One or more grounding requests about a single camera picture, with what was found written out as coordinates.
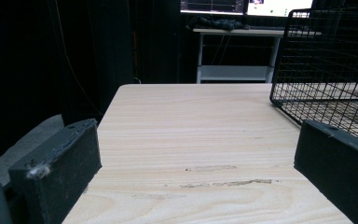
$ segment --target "wooden table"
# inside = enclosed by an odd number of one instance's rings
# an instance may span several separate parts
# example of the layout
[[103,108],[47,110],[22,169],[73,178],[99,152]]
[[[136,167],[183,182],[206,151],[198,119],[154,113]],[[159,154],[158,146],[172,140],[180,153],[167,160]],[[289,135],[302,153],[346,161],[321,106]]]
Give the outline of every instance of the wooden table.
[[128,85],[103,168],[65,223],[350,223],[293,168],[299,127],[270,84]]

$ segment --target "white shelf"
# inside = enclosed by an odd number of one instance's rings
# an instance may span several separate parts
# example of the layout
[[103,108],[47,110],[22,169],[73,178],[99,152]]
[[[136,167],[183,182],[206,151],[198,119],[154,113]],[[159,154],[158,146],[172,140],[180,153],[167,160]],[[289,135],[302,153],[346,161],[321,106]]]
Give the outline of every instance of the white shelf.
[[267,66],[202,65],[199,70],[203,80],[264,81]]

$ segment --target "wire grid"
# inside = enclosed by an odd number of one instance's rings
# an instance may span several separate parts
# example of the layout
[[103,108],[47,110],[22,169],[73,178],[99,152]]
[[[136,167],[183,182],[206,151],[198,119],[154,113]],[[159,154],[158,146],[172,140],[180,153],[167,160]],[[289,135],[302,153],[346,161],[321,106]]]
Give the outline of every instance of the wire grid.
[[298,124],[318,120],[358,137],[358,6],[290,13],[270,101]]

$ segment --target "cable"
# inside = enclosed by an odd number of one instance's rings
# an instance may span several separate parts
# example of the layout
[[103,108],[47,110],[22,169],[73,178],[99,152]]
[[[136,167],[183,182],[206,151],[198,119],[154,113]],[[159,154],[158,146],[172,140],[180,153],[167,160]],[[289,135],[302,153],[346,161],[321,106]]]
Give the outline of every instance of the cable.
[[86,93],[86,91],[84,90],[83,86],[81,85],[80,81],[77,79],[77,76],[75,75],[74,69],[72,68],[71,62],[69,61],[68,55],[65,53],[65,57],[66,57],[66,61],[68,62],[69,68],[71,69],[71,73],[72,76],[74,77],[77,86],[82,90],[84,96],[86,96],[87,100],[89,101],[89,103],[91,104],[91,107],[95,109],[95,111],[103,116],[103,113],[95,106],[95,104],[91,101],[91,99],[89,98],[89,95]]
[[60,17],[60,11],[58,9],[58,3],[57,3],[57,0],[54,0],[55,2],[55,8],[56,8],[56,11],[57,11],[57,17],[58,17],[58,23],[60,25],[60,31],[61,31],[61,38],[62,38],[62,45],[63,45],[63,50],[64,50],[64,53],[65,53],[65,58],[66,58],[66,61],[68,62],[68,65],[69,65],[69,68],[71,69],[71,74],[72,76],[74,77],[75,81],[76,81],[76,84],[77,86],[82,90],[84,96],[86,97],[86,99],[89,101],[91,107],[101,116],[103,116],[103,113],[95,106],[95,104],[91,101],[91,99],[89,98],[89,95],[86,93],[86,91],[84,90],[83,86],[81,85],[80,81],[77,79],[77,76],[75,74],[75,71],[72,67],[72,64],[71,64],[71,61],[69,60],[69,57],[68,57],[68,54],[67,54],[67,51],[66,51],[66,46],[65,46],[65,40],[63,38],[63,31],[62,31],[62,23],[61,23],[61,17]]
[[226,48],[227,48],[228,41],[229,41],[230,38],[231,38],[231,35],[228,36],[228,40],[227,40],[227,42],[226,42],[225,48],[223,49],[222,56],[220,57],[219,65],[220,65],[220,63],[221,63],[222,60],[223,60],[223,56],[225,56]]
[[225,39],[225,36],[222,35],[222,39],[220,40],[219,47],[217,47],[217,50],[216,50],[216,52],[214,53],[214,56],[213,56],[213,59],[212,59],[212,65],[214,64],[214,59],[216,58],[217,52],[219,52],[220,47],[222,46],[222,43],[223,43],[223,40],[224,40],[224,39]]

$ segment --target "scratch mark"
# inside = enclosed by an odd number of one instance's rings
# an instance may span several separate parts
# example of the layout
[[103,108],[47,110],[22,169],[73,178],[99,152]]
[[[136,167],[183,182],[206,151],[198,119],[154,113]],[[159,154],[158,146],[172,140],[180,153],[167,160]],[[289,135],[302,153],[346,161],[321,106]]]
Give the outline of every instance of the scratch mark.
[[233,181],[233,182],[225,182],[225,183],[214,183],[214,186],[220,187],[220,186],[241,186],[241,185],[248,185],[248,184],[272,184],[272,180],[270,179],[254,179],[254,180],[245,180],[245,181]]
[[272,184],[272,180],[270,179],[253,179],[253,180],[243,180],[243,181],[232,181],[232,182],[224,182],[224,183],[213,183],[212,185],[202,183],[202,184],[188,184],[188,185],[181,185],[180,188],[182,189],[197,189],[197,188],[209,188],[209,187],[237,187],[242,185],[248,184]]
[[194,171],[194,172],[213,172],[219,170],[232,170],[237,169],[236,166],[231,165],[218,165],[218,166],[197,166],[194,168],[186,168],[186,171]]
[[135,194],[135,195],[132,195],[132,198],[133,199],[163,200],[163,199],[185,198],[185,195],[179,195],[179,194]]
[[180,186],[182,189],[197,189],[197,188],[208,188],[209,184],[198,184],[198,185],[193,185],[193,184],[188,184],[188,185],[181,185]]

